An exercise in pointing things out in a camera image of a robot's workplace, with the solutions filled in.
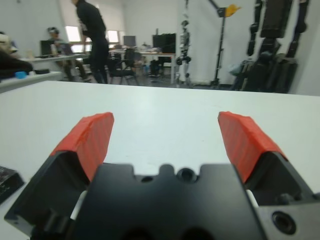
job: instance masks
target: person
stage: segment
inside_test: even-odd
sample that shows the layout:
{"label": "person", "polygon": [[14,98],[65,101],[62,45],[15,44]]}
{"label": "person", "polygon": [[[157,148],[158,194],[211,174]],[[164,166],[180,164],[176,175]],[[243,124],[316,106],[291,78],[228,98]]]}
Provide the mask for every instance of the person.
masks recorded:
{"label": "person", "polygon": [[[47,31],[50,34],[49,41],[54,41],[57,52],[61,54],[63,52],[62,44],[68,44],[68,43],[60,38],[60,31],[56,27],[49,27]],[[71,74],[71,69],[73,67],[72,62],[70,60],[67,60],[65,62],[57,61],[56,63],[58,64],[59,67],[63,68],[68,80],[70,82],[74,82],[74,77]],[[74,60],[74,63],[75,63],[75,66],[79,68],[80,77],[82,78],[82,80],[86,81],[88,77],[83,64],[78,60]]]}
{"label": "person", "polygon": [[33,70],[29,62],[16,59],[12,54],[18,49],[13,46],[10,37],[4,32],[0,32],[0,81],[1,79],[13,78],[16,72],[26,72]]}
{"label": "person", "polygon": [[76,13],[80,20],[84,49],[87,38],[92,41],[90,68],[95,80],[99,84],[108,84],[105,66],[109,56],[109,43],[106,39],[106,25],[99,9],[85,0],[71,0],[76,6]]}

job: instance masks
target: blue object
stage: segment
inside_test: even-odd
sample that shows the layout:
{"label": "blue object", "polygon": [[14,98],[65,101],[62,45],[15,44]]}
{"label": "blue object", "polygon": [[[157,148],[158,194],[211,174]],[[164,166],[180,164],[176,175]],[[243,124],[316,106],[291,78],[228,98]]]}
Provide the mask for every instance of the blue object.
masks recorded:
{"label": "blue object", "polygon": [[18,71],[15,73],[15,77],[17,79],[25,79],[27,77],[27,73],[25,71]]}

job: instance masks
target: window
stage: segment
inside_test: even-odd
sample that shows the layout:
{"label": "window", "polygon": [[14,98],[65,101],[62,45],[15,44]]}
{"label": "window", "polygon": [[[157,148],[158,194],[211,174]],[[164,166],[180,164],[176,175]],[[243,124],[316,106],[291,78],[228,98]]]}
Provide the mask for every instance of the window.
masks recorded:
{"label": "window", "polygon": [[80,42],[80,33],[77,26],[66,26],[66,34],[68,36],[69,42]]}
{"label": "window", "polygon": [[107,38],[110,43],[119,43],[118,31],[108,31]]}
{"label": "window", "polygon": [[74,54],[83,53],[84,52],[84,46],[83,45],[73,45],[71,46],[71,50]]}
{"label": "window", "polygon": [[[87,44],[85,46],[85,51],[86,52],[91,52],[91,48],[92,48],[92,45],[91,44]],[[75,54],[83,53],[84,52],[84,46],[82,44],[75,44],[75,45],[71,46],[71,50]]]}
{"label": "window", "polygon": [[92,45],[91,45],[91,44],[87,44],[87,45],[85,46],[85,50],[86,50],[87,52],[91,52],[91,48],[92,48]]}

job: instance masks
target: headphones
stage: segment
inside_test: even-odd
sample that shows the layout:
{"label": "headphones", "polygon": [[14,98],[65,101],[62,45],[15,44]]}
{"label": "headphones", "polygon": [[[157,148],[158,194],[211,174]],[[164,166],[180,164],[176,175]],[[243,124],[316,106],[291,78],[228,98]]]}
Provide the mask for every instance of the headphones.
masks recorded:
{"label": "headphones", "polygon": [[49,34],[59,34],[60,33],[60,31],[56,27],[49,27],[47,29],[47,31],[48,31]]}

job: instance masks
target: desk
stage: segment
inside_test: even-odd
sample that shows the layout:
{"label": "desk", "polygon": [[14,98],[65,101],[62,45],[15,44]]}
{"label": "desk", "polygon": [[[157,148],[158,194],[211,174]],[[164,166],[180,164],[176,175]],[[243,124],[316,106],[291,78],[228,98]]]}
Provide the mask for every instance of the desk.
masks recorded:
{"label": "desk", "polygon": [[88,54],[74,54],[74,55],[70,55],[70,56],[66,56],[66,55],[61,55],[61,56],[56,56],[56,57],[48,57],[48,58],[40,58],[40,57],[36,57],[34,59],[29,59],[29,58],[22,58],[22,61],[26,61],[29,62],[33,65],[34,69],[37,69],[35,67],[35,64],[42,64],[42,63],[54,63],[54,62],[60,62],[60,61],[67,61],[70,60],[72,62],[72,71],[71,74],[73,72],[73,76],[75,77],[75,80],[79,79],[79,74],[76,71],[76,63],[75,60],[76,59],[87,59],[89,58]]}
{"label": "desk", "polygon": [[22,58],[22,61],[29,62],[31,64],[36,64],[36,63],[50,63],[50,62],[59,62],[59,61],[66,61],[66,60],[75,60],[75,59],[87,59],[89,58],[88,54],[74,54],[70,56],[56,56],[56,57],[48,57],[48,58],[40,58],[36,57],[34,59],[30,58]]}
{"label": "desk", "polygon": [[[45,81],[0,94],[0,165],[25,181],[84,116],[113,112],[106,162],[134,165],[138,175],[228,164],[218,114],[251,116],[280,146],[311,189],[320,192],[320,97]],[[4,239],[26,236],[3,220],[21,190],[0,205]]]}
{"label": "desk", "polygon": [[52,71],[48,74],[29,75],[24,79],[16,77],[4,79],[0,82],[0,94],[44,81],[60,81],[62,78],[62,72]]}
{"label": "desk", "polygon": [[[110,53],[121,54],[122,59],[125,56],[125,51],[123,50],[110,50]],[[176,66],[176,54],[175,53],[160,53],[160,52],[147,52],[139,51],[142,56],[153,56],[153,57],[169,57],[171,58],[171,84],[175,83],[175,66]]]}

